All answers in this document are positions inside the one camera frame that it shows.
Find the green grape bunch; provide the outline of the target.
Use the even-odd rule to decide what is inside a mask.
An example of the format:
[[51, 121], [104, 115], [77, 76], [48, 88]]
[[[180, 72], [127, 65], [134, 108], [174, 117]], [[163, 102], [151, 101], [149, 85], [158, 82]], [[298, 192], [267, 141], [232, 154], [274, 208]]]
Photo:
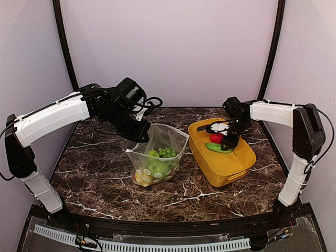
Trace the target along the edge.
[[172, 147], [158, 148], [157, 152], [161, 158], [173, 158], [176, 156], [176, 152]]

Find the green apple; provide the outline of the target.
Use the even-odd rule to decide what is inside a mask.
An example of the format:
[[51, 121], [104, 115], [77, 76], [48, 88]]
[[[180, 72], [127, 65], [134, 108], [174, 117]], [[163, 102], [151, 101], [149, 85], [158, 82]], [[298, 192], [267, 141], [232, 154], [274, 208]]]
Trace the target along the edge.
[[146, 167], [146, 171], [149, 171], [154, 179], [163, 179], [171, 172], [171, 167], [165, 161], [154, 160]]

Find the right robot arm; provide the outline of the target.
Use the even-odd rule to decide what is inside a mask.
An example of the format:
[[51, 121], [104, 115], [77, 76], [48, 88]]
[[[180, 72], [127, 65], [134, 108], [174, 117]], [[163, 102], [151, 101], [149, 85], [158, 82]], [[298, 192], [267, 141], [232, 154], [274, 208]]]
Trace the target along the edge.
[[290, 104], [270, 100], [241, 102], [237, 97], [227, 98], [223, 108], [231, 119], [222, 138], [223, 149], [235, 149], [251, 121], [284, 127], [292, 161], [278, 201], [285, 207], [293, 205], [307, 185], [311, 170], [322, 157], [321, 151], [326, 142], [320, 118], [322, 112], [312, 103]]

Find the red apple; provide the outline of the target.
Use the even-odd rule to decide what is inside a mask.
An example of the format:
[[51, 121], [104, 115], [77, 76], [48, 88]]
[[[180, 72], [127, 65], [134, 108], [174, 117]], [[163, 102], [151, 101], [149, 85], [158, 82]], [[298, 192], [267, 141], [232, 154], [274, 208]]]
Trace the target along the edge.
[[210, 141], [212, 143], [218, 143], [218, 144], [220, 144], [222, 142], [222, 139], [223, 139], [223, 135], [221, 133], [211, 134], [210, 135]]

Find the polka dot zip bag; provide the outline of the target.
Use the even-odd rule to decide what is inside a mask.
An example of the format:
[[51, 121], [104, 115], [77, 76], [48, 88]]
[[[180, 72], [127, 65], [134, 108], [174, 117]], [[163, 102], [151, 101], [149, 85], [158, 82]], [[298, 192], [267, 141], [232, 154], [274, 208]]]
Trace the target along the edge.
[[166, 124], [155, 123], [148, 131], [149, 141], [125, 152], [133, 164], [131, 180], [148, 187], [170, 180], [179, 170], [189, 135]]

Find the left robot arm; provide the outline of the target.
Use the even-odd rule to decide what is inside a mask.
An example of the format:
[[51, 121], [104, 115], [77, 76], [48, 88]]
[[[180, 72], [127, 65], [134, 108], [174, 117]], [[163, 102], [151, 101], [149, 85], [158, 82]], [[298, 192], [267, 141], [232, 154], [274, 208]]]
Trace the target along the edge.
[[59, 193], [40, 170], [32, 144], [60, 129], [91, 117], [112, 124], [127, 140], [148, 142], [150, 123], [145, 116], [155, 108], [145, 91], [132, 79], [103, 88], [96, 83], [24, 115], [10, 115], [2, 132], [8, 168], [12, 178], [21, 180], [54, 221], [63, 229], [74, 225], [74, 217], [64, 209]]

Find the green bitter cucumber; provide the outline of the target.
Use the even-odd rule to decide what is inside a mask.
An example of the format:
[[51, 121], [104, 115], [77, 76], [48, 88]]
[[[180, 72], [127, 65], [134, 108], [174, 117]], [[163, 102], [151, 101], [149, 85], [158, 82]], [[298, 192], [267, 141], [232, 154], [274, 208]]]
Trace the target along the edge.
[[208, 143], [205, 143], [205, 146], [208, 150], [217, 152], [217, 153], [228, 154], [232, 152], [232, 149], [223, 150], [221, 144], [219, 143], [208, 142]]

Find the green pear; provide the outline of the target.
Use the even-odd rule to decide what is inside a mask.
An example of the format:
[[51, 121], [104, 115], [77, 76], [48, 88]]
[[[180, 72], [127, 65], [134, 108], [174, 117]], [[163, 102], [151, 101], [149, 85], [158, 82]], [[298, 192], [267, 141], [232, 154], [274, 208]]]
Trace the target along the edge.
[[150, 150], [149, 151], [149, 156], [153, 156], [153, 157], [160, 157], [159, 153], [156, 150]]

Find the yellow lemon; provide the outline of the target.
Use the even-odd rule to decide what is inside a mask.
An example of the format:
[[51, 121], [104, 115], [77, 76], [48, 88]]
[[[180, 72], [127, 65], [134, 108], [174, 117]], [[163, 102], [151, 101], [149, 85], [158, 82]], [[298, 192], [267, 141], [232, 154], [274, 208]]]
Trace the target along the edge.
[[136, 184], [147, 187], [153, 184], [152, 176], [142, 173], [140, 170], [135, 171], [134, 181]]

